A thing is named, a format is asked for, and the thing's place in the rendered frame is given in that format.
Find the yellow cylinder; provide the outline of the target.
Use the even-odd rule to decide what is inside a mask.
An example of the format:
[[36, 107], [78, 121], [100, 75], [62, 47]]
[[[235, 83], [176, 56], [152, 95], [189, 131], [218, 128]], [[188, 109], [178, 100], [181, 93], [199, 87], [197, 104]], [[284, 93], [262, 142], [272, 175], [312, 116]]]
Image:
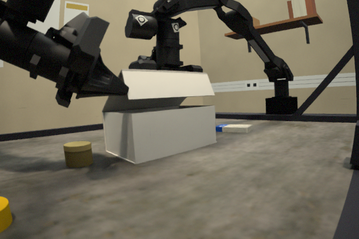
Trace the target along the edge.
[[12, 215], [8, 199], [0, 197], [0, 233], [10, 226]]

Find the white cardboard box with lid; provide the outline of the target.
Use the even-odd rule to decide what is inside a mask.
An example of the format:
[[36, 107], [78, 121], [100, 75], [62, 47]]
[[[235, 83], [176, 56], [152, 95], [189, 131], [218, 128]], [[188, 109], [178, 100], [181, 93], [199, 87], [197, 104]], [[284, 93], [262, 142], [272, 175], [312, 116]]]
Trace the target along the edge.
[[132, 164], [215, 142], [207, 105], [181, 105], [187, 97], [214, 96], [207, 73], [121, 69], [126, 95], [109, 96], [102, 109], [105, 150]]

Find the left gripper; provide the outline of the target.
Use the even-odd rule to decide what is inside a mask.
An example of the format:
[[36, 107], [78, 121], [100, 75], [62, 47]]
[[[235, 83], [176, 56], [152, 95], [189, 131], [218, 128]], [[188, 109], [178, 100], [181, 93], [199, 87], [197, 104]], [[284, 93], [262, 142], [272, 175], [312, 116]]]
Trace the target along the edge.
[[41, 76], [55, 82], [56, 101], [66, 108], [73, 93], [76, 99], [126, 95], [129, 87], [105, 66], [100, 54], [109, 24], [97, 16], [87, 18], [73, 46], [55, 39], [53, 30], [38, 32], [28, 47], [23, 69], [30, 78]]

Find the blue and white bag of cable ties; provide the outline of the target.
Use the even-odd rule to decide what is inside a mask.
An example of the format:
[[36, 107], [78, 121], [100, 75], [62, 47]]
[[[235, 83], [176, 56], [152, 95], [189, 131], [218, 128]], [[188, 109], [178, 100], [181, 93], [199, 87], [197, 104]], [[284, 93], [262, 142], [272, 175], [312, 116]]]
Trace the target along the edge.
[[253, 125], [218, 125], [216, 132], [250, 132]]

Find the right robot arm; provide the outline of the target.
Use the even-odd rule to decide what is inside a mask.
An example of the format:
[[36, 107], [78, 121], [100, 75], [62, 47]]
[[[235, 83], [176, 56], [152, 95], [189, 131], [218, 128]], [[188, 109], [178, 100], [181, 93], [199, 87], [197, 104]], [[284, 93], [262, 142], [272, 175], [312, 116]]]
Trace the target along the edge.
[[[222, 6], [232, 10], [225, 13]], [[179, 28], [187, 23], [181, 17], [177, 19], [172, 17], [188, 11], [206, 9], [214, 9], [218, 18], [233, 32], [242, 35], [264, 62], [264, 73], [269, 82], [274, 82], [275, 97], [272, 98], [289, 98], [288, 82], [294, 80], [290, 68], [282, 58], [274, 55], [254, 28], [253, 18], [248, 10], [235, 0], [157, 0], [151, 13], [134, 9], [129, 12], [125, 36], [146, 40], [156, 36], [156, 41], [160, 39], [180, 41]]]

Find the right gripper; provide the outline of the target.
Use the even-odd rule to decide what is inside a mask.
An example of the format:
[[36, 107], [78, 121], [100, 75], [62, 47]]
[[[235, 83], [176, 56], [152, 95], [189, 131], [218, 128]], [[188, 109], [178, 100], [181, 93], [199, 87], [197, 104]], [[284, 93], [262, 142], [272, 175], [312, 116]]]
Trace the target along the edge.
[[[156, 41], [153, 51], [156, 51], [156, 62], [154, 60], [140, 59], [131, 62], [129, 69], [147, 69], [147, 70], [171, 70], [182, 72], [201, 72], [203, 68], [199, 65], [185, 65], [180, 61], [179, 50], [183, 45], [176, 39], [160, 39]], [[157, 64], [157, 68], [156, 68]]]

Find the olive-yellow round box with lid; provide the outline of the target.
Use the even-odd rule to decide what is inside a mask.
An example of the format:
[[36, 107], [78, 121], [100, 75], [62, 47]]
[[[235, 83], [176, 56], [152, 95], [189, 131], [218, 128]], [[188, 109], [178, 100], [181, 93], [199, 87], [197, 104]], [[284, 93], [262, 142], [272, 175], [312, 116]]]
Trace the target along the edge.
[[63, 145], [65, 164], [68, 167], [84, 167], [93, 163], [91, 142], [74, 141]]

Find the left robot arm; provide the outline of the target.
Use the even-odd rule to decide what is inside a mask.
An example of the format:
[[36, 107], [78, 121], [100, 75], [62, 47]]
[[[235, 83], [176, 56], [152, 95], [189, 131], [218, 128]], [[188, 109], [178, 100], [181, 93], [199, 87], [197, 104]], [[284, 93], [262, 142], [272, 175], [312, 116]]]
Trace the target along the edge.
[[[55, 0], [0, 0], [0, 60], [23, 69], [28, 47], [39, 32], [27, 26], [45, 21]], [[61, 29], [50, 27], [53, 37], [73, 46], [85, 20], [82, 12]]]

